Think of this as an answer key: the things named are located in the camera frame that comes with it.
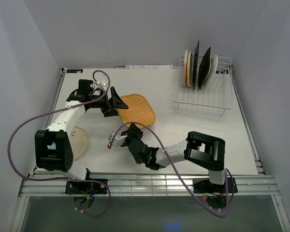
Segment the orange woven square plate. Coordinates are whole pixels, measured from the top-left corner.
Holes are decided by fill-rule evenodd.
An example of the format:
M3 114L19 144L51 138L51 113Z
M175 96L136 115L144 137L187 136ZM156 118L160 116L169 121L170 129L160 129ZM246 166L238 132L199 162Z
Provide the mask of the orange woven square plate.
M156 114L143 95L134 93L120 98L129 107L128 109L117 109L117 113L123 123L134 121L146 126L155 123Z

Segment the black floral square plate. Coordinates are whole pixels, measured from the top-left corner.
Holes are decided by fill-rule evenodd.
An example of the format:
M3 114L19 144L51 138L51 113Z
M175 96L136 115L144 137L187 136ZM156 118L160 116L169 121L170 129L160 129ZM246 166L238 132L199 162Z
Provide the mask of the black floral square plate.
M211 53L211 47L207 49L205 52L203 59L201 61L200 67L199 67L199 74L198 74L198 88L201 90L202 85L208 75L209 69L210 69L210 53Z

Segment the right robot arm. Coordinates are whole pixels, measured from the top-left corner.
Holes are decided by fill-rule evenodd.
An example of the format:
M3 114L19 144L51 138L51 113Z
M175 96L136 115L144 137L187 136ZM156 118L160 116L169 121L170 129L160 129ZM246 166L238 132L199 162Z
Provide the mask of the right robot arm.
M183 141L166 147L149 147L142 140L143 132L132 124L121 133L126 136L123 147L128 147L137 164L145 164L151 170L159 170L171 162L190 161L208 170L210 189L220 192L226 187L225 180L225 144L218 137L190 131Z

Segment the yellow cream round plate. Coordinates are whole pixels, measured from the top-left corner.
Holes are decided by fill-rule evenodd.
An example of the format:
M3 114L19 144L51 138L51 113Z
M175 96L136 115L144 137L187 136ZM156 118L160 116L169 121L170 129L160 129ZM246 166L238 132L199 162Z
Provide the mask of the yellow cream round plate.
M188 60L187 60L187 86L191 86L191 67L192 67L192 57L191 51L188 52Z

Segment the pink cream round plate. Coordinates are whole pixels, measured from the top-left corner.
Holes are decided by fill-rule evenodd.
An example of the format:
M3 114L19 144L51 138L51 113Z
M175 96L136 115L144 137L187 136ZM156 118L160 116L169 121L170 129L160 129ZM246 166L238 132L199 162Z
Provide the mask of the pink cream round plate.
M183 64L183 85L187 85L187 60L188 60L188 50L184 52L184 64Z

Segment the blue cream round plate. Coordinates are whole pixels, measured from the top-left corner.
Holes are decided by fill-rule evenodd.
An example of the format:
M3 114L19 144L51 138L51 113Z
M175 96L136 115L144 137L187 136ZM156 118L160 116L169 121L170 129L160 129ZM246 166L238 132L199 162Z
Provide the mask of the blue cream round plate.
M69 136L73 160L80 158L88 148L87 133L80 127L75 126Z

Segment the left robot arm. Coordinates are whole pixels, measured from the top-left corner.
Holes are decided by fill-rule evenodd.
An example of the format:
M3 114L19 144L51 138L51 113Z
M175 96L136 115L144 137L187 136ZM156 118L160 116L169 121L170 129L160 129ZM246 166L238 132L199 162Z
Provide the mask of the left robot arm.
M101 109L104 117L117 116L117 109L129 107L118 96L114 87L110 88L111 98L107 97L107 87L99 83L99 95L94 94L94 82L80 79L78 89L66 100L68 110L63 111L45 130L35 133L35 155L38 168L47 171L60 171L64 177L77 179L76 187L82 193L92 190L93 182L87 178L88 169L74 161L70 134L79 119L88 109Z

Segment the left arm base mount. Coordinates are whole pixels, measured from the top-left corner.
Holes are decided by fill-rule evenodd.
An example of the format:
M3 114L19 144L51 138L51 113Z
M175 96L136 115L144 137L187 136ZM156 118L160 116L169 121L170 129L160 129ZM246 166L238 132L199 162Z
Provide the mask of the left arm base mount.
M108 184L108 179L92 179L90 180L99 181L97 182L76 182L76 181L67 181L65 194L92 194L96 192L97 194L106 194L107 189L105 185Z

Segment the cream floral square plate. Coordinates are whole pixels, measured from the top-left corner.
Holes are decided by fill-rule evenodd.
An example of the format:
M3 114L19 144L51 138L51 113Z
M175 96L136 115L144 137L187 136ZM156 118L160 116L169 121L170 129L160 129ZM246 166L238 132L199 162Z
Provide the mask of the cream floral square plate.
M193 86L194 90L196 88L196 79L197 79L199 44L200 44L200 42L198 41L196 48L195 48L194 61L193 61L192 86Z

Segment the green rimmed white plate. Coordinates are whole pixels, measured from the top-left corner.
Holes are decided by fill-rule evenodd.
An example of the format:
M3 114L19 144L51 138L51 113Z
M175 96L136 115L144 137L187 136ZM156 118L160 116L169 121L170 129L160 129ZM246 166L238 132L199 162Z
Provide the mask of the green rimmed white plate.
M206 80L209 80L215 76L217 66L218 66L218 55L214 55L210 60L210 69Z

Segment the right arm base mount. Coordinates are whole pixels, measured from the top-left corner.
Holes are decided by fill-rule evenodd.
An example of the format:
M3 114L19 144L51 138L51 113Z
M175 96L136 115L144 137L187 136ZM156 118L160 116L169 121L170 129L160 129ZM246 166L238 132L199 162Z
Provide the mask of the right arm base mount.
M237 193L238 188L235 179L232 177L227 178L228 182L228 193ZM208 178L194 178L192 180L193 192L194 193L209 193L213 195L220 195L226 193L225 184L217 185L210 183Z

